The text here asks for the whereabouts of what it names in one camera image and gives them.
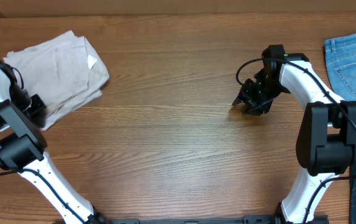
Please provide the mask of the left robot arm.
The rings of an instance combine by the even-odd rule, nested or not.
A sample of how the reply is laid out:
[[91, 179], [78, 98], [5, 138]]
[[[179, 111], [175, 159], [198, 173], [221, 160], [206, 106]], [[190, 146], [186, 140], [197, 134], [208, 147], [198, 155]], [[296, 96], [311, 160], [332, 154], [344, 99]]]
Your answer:
[[24, 90], [20, 72], [0, 60], [0, 176], [19, 174], [53, 205], [64, 223], [108, 223], [59, 172], [39, 128], [45, 105]]

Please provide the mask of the beige shorts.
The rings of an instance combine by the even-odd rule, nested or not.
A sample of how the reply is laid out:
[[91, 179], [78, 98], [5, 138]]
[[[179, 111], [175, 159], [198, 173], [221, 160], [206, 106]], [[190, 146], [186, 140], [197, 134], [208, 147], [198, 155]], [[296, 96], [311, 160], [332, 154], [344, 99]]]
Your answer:
[[24, 89], [46, 106], [42, 130], [102, 95], [110, 74], [84, 36], [68, 31], [52, 40], [8, 52], [3, 58], [22, 75]]

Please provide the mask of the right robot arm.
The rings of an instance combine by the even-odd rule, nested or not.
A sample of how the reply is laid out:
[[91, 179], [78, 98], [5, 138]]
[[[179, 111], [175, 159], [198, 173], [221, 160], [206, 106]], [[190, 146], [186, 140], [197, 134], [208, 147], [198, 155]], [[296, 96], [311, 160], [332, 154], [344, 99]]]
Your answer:
[[263, 68], [241, 83], [233, 106], [243, 114], [269, 112], [281, 93], [292, 94], [304, 111], [296, 141], [300, 170], [274, 215], [248, 215], [244, 223], [328, 223], [316, 207], [330, 184], [345, 180], [356, 164], [356, 101], [345, 101], [316, 75], [302, 53], [287, 54], [283, 45], [269, 45], [259, 59]]

